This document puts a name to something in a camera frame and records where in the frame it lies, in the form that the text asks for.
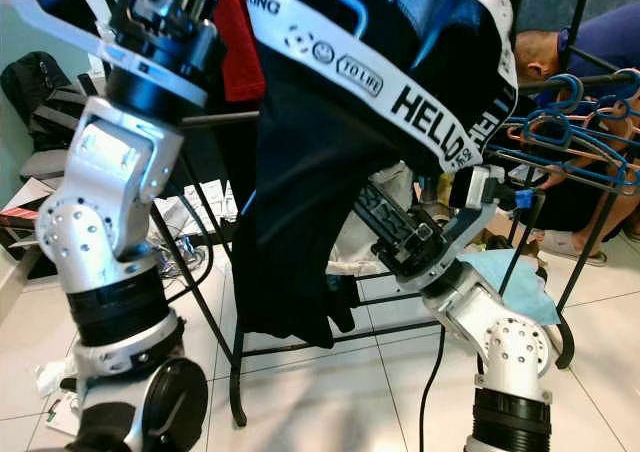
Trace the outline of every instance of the person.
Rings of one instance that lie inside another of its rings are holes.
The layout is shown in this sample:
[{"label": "person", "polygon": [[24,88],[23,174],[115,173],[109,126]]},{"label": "person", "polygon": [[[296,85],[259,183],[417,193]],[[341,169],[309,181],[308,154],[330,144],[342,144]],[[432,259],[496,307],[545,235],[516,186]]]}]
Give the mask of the person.
[{"label": "person", "polygon": [[[632,2],[581,24],[574,45],[620,69],[639,68],[639,36],[640,2]],[[569,28],[520,32],[514,50],[518,82],[541,82],[561,72],[577,77],[607,72],[576,54],[571,54],[566,70],[561,70],[561,57],[567,50],[568,41]],[[601,95],[598,90],[589,92],[590,95]]]},{"label": "person", "polygon": [[[630,101],[629,105],[635,111],[640,111],[640,98],[636,98],[635,100]],[[630,138],[630,136],[634,133],[633,128],[635,128],[636,131],[640,130],[640,117],[638,116],[632,116],[622,121],[603,120],[602,122],[607,127],[607,130],[610,134],[620,138]],[[609,145],[615,149],[622,149],[621,144],[618,141],[610,141]],[[616,173],[615,166],[610,164],[605,165],[603,163],[594,164],[593,159],[588,159],[585,157],[572,159],[569,161],[569,163],[575,167],[580,168],[596,165],[599,166],[599,171],[606,171],[607,175],[609,176],[615,175]],[[635,159],[633,161],[634,165],[638,165],[639,163],[640,161],[638,159]],[[586,224],[583,224],[579,221],[579,217],[576,217],[571,213],[567,214],[565,211],[565,219],[578,219],[578,221],[574,222],[574,224],[577,224],[577,227],[571,227],[570,225],[567,225],[568,230],[565,231],[540,231],[535,234],[535,238],[539,241],[540,247],[543,250],[559,255],[568,256],[571,258],[576,258],[584,250],[584,247],[586,246],[586,243],[589,240],[589,237],[591,236],[591,233],[593,232],[598,222],[600,212],[602,211],[608,194],[600,194],[597,202],[594,204],[593,199],[596,196],[593,193],[594,189],[592,187],[587,188],[584,185],[576,186],[575,184],[563,184],[566,176],[562,174],[561,167],[552,166],[551,168],[555,168],[556,173],[550,173],[546,181],[539,186],[540,189],[547,191],[548,198],[552,199],[551,201],[553,201],[553,199],[555,198],[557,203],[565,204],[567,200],[573,201],[578,207],[584,207],[585,203],[589,203],[590,207],[585,209],[593,210],[593,213],[590,215],[588,222]],[[627,171],[626,180],[628,182],[633,182],[635,180],[635,177],[635,170],[629,169]],[[600,231],[600,234],[596,238],[596,242],[594,243],[590,251],[588,263],[592,265],[604,265],[606,263],[606,256],[600,251],[602,242],[605,240],[605,238],[611,238],[612,236],[617,235],[620,227],[623,225],[623,222],[626,221],[626,223],[624,224],[624,231],[626,235],[631,240],[640,240],[640,194],[634,194],[634,192],[637,191],[634,191],[633,187],[629,187],[626,189],[628,190],[625,190],[625,188],[623,188],[623,190],[620,190],[620,195],[616,197],[611,211],[605,219],[602,230]]]},{"label": "person", "polygon": [[[611,63],[619,68],[640,68],[640,2],[633,2],[603,15],[595,17],[580,25],[576,36],[575,46],[591,55]],[[571,54],[568,67],[561,70],[562,54],[568,46],[569,29],[560,31],[525,30],[516,37],[515,56],[518,81],[521,84],[535,83],[547,80],[549,77],[566,72],[578,77],[601,75],[606,73],[601,66],[590,62],[576,54]],[[621,92],[620,87],[592,87],[585,93],[592,97],[602,97],[611,93]],[[550,97],[539,98],[538,103],[548,101]],[[639,110],[638,101],[631,104]],[[625,122],[606,121],[609,131],[618,136],[628,133]],[[634,126],[638,126],[638,118],[633,118]],[[598,167],[606,169],[603,164],[590,164],[584,159],[574,159],[572,165],[580,167]],[[542,214],[539,222],[560,230],[546,230],[539,232],[536,238],[543,250],[552,253],[577,258],[583,251],[586,242],[593,231],[597,219],[606,200],[606,194],[595,194],[595,189],[571,181],[561,187],[565,176],[550,173],[547,180],[540,186],[546,190],[549,197],[547,213]],[[581,197],[577,204],[575,197]],[[605,238],[618,232],[620,225],[628,220],[625,232],[632,239],[640,239],[640,211],[637,196],[620,195],[616,199],[609,213],[602,232],[591,250],[589,263],[604,265],[606,256],[600,252],[600,246]],[[574,213],[567,213],[565,206],[575,209]]]}]

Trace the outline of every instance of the black cylinder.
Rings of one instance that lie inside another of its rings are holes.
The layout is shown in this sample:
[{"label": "black cylinder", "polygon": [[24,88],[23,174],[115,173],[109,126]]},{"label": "black cylinder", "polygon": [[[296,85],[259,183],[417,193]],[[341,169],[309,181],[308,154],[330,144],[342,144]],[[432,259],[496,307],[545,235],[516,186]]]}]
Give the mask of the black cylinder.
[{"label": "black cylinder", "polygon": [[115,284],[67,294],[67,300],[80,341],[87,347],[133,337],[169,314],[162,280],[155,267]]},{"label": "black cylinder", "polygon": [[476,389],[473,438],[510,452],[548,452],[551,408],[535,400]]},{"label": "black cylinder", "polygon": [[182,120],[189,107],[189,102],[178,95],[118,67],[109,76],[106,95],[125,110],[173,125]]}]

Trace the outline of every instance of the robotic arm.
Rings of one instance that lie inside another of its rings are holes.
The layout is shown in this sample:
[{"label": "robotic arm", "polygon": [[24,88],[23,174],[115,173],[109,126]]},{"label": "robotic arm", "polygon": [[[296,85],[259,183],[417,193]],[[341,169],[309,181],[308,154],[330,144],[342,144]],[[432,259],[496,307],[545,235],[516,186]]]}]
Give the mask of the robotic arm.
[{"label": "robotic arm", "polygon": [[551,363],[548,337],[536,322],[506,308],[472,266],[456,259],[494,216],[503,180],[502,169],[474,167],[465,207],[443,230],[428,216],[408,216],[372,184],[355,208],[380,237],[373,250],[400,287],[422,293],[424,305],[487,366],[475,377],[466,452],[549,450],[551,393],[540,385]]},{"label": "robotic arm", "polygon": [[[207,384],[183,356],[184,325],[168,307],[145,237],[152,201],[182,144],[176,125],[189,104],[204,105],[219,68],[223,46],[202,19],[215,0],[119,0],[109,41],[43,12],[38,0],[9,1],[34,27],[115,66],[106,97],[87,102],[64,182],[37,224],[80,336],[82,418],[68,448],[189,450],[200,435]],[[551,397],[539,385],[550,363],[547,337],[455,258],[493,217],[502,178],[498,169],[475,167],[466,207],[444,230],[426,215],[408,216],[372,184],[355,205],[401,287],[420,291],[487,364],[475,380],[467,452],[548,450]]]},{"label": "robotic arm", "polygon": [[80,431],[69,450],[189,450],[201,433],[207,383],[184,357],[183,321],[169,308],[145,242],[187,106],[202,106],[224,47],[214,0],[119,0],[113,40],[45,13],[50,0],[9,0],[51,35],[115,65],[105,98],[90,97],[60,188],[36,233],[58,269],[78,327]]}]

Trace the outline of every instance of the smiley face logo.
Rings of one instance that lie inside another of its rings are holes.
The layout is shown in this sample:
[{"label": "smiley face logo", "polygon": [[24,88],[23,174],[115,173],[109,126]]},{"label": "smiley face logo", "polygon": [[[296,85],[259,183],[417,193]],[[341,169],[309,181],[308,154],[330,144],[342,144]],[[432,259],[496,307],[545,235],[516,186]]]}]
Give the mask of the smiley face logo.
[{"label": "smiley face logo", "polygon": [[284,43],[293,51],[303,55],[309,51],[313,43],[313,34],[301,31],[297,25],[292,25],[289,27],[289,35],[285,37]]},{"label": "smiley face logo", "polygon": [[323,64],[330,64],[336,56],[333,47],[321,40],[314,44],[312,52],[315,59]]}]

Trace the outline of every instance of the clothes drying rack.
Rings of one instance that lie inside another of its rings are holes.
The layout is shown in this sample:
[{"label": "clothes drying rack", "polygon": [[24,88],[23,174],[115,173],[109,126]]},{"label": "clothes drying rack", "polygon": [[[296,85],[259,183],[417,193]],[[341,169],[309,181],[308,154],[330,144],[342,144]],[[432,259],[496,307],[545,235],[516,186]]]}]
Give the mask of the clothes drying rack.
[{"label": "clothes drying rack", "polygon": [[[606,64],[603,61],[600,61],[598,58],[592,57],[589,54],[585,54],[582,51],[579,51],[578,49],[576,49],[573,44],[575,42],[575,35],[577,32],[577,27],[581,21],[582,18],[582,14],[584,11],[584,6],[586,4],[586,0],[578,0],[578,4],[576,7],[576,11],[574,14],[574,18],[572,21],[572,27],[571,27],[571,33],[570,33],[570,37],[569,37],[569,48],[568,50],[570,51],[570,53],[577,53],[579,55],[584,56],[587,60],[591,60],[594,63],[598,63],[599,65],[603,66],[605,69],[611,71],[611,68],[613,66],[611,66],[610,64]],[[592,79],[591,85],[595,85],[600,84],[600,83],[613,83],[616,81],[622,81],[623,79],[620,77],[613,77],[613,76],[602,76],[602,77],[596,77]],[[534,94],[534,93],[538,93],[540,91],[543,90],[559,90],[564,86],[563,83],[553,83],[553,82],[547,82],[545,84],[540,84],[540,85],[536,85],[536,86],[528,86],[528,87],[522,87],[520,89],[520,93],[524,94],[524,95],[529,95],[529,94]],[[200,116],[200,117],[191,117],[191,118],[187,118],[184,120],[183,124],[182,124],[182,128],[192,128],[192,127],[203,127],[203,126],[212,126],[215,127],[218,124],[222,124],[222,123],[232,123],[235,121],[245,121],[245,120],[255,120],[256,117],[258,116],[257,112],[248,112],[248,113],[241,113],[241,114],[226,114],[226,115],[215,115],[215,116]],[[228,254],[228,256],[231,258],[231,252],[229,249],[229,246],[227,244],[227,237],[225,236],[224,231],[222,230],[222,228],[220,227],[220,225],[218,224],[213,211],[211,210],[211,207],[209,206],[205,194],[202,190],[202,188],[200,187],[200,184],[197,180],[196,174],[193,170],[193,168],[190,166],[188,158],[182,156],[182,163],[183,166],[185,167],[185,171],[187,172],[187,176],[189,178],[189,180],[191,181],[191,183],[194,185],[195,187],[195,191],[199,197],[199,199],[202,202],[202,205],[206,211],[206,214],[208,216],[208,218],[211,220],[216,234],[213,236],[213,239],[217,242],[217,243],[221,243],[222,246],[225,249],[225,252]],[[570,294],[580,276],[580,273],[582,272],[582,269],[586,263],[586,260],[588,258],[590,249],[593,247],[593,244],[595,243],[595,240],[599,234],[599,232],[601,231],[604,222],[609,214],[609,212],[611,211],[611,208],[613,206],[613,203],[615,201],[616,198],[616,194],[611,192],[609,193],[609,195],[607,196],[607,200],[605,203],[605,206],[602,209],[602,212],[598,218],[598,222],[596,224],[596,227],[594,228],[593,233],[591,234],[591,237],[589,238],[588,242],[587,242],[587,246],[585,247],[585,250],[583,252],[583,254],[580,256],[580,259],[578,260],[574,271],[564,289],[564,292],[562,294],[561,299],[559,300],[558,304],[557,304],[557,310],[559,313],[559,316],[561,317],[561,323],[558,325],[559,328],[559,332],[561,335],[561,339],[562,339],[562,344],[561,344],[561,354],[560,357],[558,358],[558,360],[556,361],[556,365],[559,368],[565,368],[567,367],[570,362],[571,359],[574,355],[575,352],[575,346],[574,346],[574,341],[573,341],[573,335],[571,333],[571,329],[569,327],[569,325],[567,324],[567,322],[564,320],[564,318],[562,318],[562,311],[564,309],[564,306],[566,305],[567,300],[570,297]],[[171,297],[169,300],[173,301],[176,299],[179,299],[180,297],[182,297],[183,295],[187,294],[187,293],[192,293],[194,298],[196,299],[196,302],[198,304],[198,306],[200,307],[200,309],[202,310],[202,313],[205,316],[205,319],[207,320],[207,323],[209,324],[212,332],[214,333],[214,336],[216,337],[220,348],[226,358],[226,360],[228,360],[229,364],[231,365],[231,372],[230,372],[230,380],[229,380],[229,396],[230,396],[230,406],[231,406],[231,411],[233,414],[233,418],[234,421],[236,422],[236,424],[238,426],[245,426],[247,423],[247,418],[246,415],[242,409],[242,403],[241,403],[241,398],[240,398],[240,389],[241,389],[241,370],[242,370],[242,360],[245,357],[252,357],[252,356],[257,356],[257,355],[266,355],[266,354],[274,354],[274,353],[280,353],[280,352],[288,352],[288,351],[294,351],[294,350],[300,350],[300,349],[304,349],[304,348],[308,348],[311,347],[311,345],[306,344],[306,343],[299,343],[299,344],[293,344],[293,345],[286,345],[286,346],[282,346],[282,347],[270,347],[270,348],[262,348],[262,349],[254,349],[254,350],[244,350],[244,336],[245,333],[241,330],[241,328],[236,324],[236,328],[235,328],[235,334],[234,334],[234,341],[232,346],[230,347],[229,343],[226,341],[225,337],[223,336],[222,332],[220,331],[220,328],[215,320],[215,318],[213,317],[213,314],[211,313],[210,309],[208,308],[204,297],[200,291],[200,288],[198,286],[198,284],[196,283],[196,280],[193,278],[193,275],[191,274],[191,272],[189,271],[189,268],[187,266],[187,264],[185,263],[182,255],[180,254],[180,251],[178,250],[178,247],[176,246],[174,239],[171,235],[171,232],[169,231],[168,227],[166,226],[166,224],[164,223],[164,220],[162,219],[162,216],[160,214],[160,212],[158,211],[157,208],[153,207],[151,210],[151,216],[152,219],[154,220],[154,222],[156,223],[156,225],[158,226],[158,230],[160,232],[160,234],[162,235],[163,239],[166,242],[167,247],[169,248],[170,252],[172,253],[177,266],[179,267],[180,271],[182,272],[183,276],[186,279],[187,282],[187,288],[181,292],[180,294],[177,294],[174,297]],[[514,221],[514,226],[512,228],[512,231],[510,233],[510,243],[513,244],[513,237],[515,235],[515,227],[516,227],[516,221]],[[521,242],[518,244],[518,246],[516,246],[516,252],[515,252],[515,257],[514,257],[514,263],[515,260],[517,260],[517,257],[519,256],[519,254],[522,251],[522,247],[524,245],[524,242],[526,241],[526,238],[528,236],[528,234],[531,232],[531,229],[533,228],[534,223],[533,221],[529,224],[527,224],[526,226],[526,230],[525,230],[525,235],[523,236]],[[378,277],[383,277],[383,276],[388,276],[391,274],[376,274],[376,275],[370,275],[370,276],[364,276],[364,277],[359,277],[356,280],[358,281],[363,281],[363,280],[369,280],[369,279],[374,279],[374,278],[378,278]],[[396,301],[400,301],[400,300],[408,300],[408,299],[415,299],[416,297],[420,297],[419,293],[412,293],[412,294],[398,294],[398,295],[391,295],[388,297],[381,297],[381,298],[376,298],[376,299],[372,299],[372,300],[360,300],[360,298],[358,298],[358,306],[368,306],[368,305],[374,305],[374,304],[382,304],[382,303],[392,303],[392,302],[396,302]],[[435,321],[435,320],[426,320],[426,321],[421,321],[421,322],[416,322],[414,324],[408,324],[408,325],[398,325],[398,326],[392,326],[392,327],[385,327],[382,329],[373,329],[373,330],[369,330],[369,331],[364,331],[364,332],[357,332],[357,333],[352,333],[352,334],[348,334],[345,336],[341,336],[341,337],[337,337],[335,338],[335,342],[346,342],[346,341],[350,341],[350,340],[356,340],[356,339],[361,339],[361,338],[366,338],[366,337],[374,337],[374,336],[378,336],[378,335],[384,335],[384,334],[391,334],[391,333],[396,333],[396,332],[402,332],[402,331],[407,331],[407,330],[415,330],[415,329],[420,329],[420,328],[425,328],[425,327],[430,327],[430,326],[434,326],[434,325],[438,325],[439,322]]]}]

